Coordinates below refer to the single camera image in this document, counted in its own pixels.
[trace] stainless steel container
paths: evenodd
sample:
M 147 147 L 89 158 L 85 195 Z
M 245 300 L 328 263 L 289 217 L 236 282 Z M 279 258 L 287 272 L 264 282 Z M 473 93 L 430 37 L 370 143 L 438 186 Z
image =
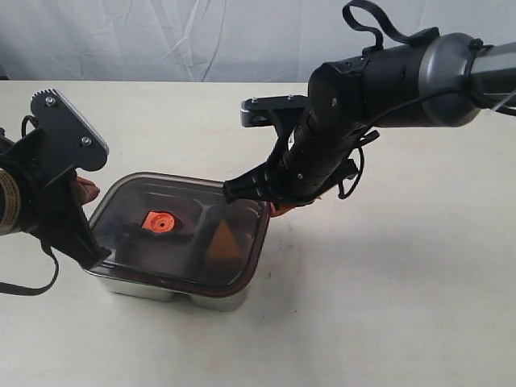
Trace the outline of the stainless steel container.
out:
M 88 273 L 114 293 L 161 301 L 184 293 L 198 306 L 234 310 L 246 298 L 269 218 L 266 203 L 226 204 L 220 182 L 135 173 L 116 182 L 91 217 L 111 254 Z

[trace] table surface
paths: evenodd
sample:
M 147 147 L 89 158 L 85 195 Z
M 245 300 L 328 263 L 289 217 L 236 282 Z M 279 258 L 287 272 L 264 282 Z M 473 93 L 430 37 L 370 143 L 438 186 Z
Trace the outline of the table surface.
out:
M 253 96 L 304 85 L 0 82 L 18 139 L 31 95 L 56 87 L 110 145 L 83 176 L 106 192 L 129 173 L 223 181 L 261 163 L 272 128 L 242 128 Z M 250 294 L 233 313 L 108 293 L 60 255 L 36 298 L 0 296 L 0 382 L 12 386 L 485 386 L 516 378 L 516 127 L 390 129 L 366 148 L 346 201 L 271 221 Z M 91 214 L 98 200 L 85 207 Z M 52 262 L 2 237 L 0 281 L 42 285 Z

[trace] transparent lid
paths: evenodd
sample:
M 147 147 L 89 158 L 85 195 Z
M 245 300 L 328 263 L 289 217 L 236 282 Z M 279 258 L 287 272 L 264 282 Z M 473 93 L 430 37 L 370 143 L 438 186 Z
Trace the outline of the transparent lid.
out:
M 254 274 L 268 217 L 262 202 L 226 204 L 218 182 L 133 174 L 110 189 L 92 216 L 94 235 L 111 255 L 91 272 L 224 295 Z

